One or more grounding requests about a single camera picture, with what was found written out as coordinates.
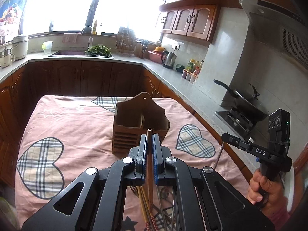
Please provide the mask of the person's right hand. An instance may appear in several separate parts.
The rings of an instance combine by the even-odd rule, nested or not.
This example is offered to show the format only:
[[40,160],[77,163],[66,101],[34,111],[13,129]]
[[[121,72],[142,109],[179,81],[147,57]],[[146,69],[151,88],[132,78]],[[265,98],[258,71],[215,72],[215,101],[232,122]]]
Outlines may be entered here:
[[262,208],[262,212],[266,216],[273,215],[281,208],[287,206],[288,199],[284,196],[282,183],[278,180],[269,180],[266,176],[262,175],[258,168],[253,174],[252,179],[249,181],[247,199],[252,204],[262,201],[263,197],[259,192],[260,189],[263,189],[268,193],[268,200]]

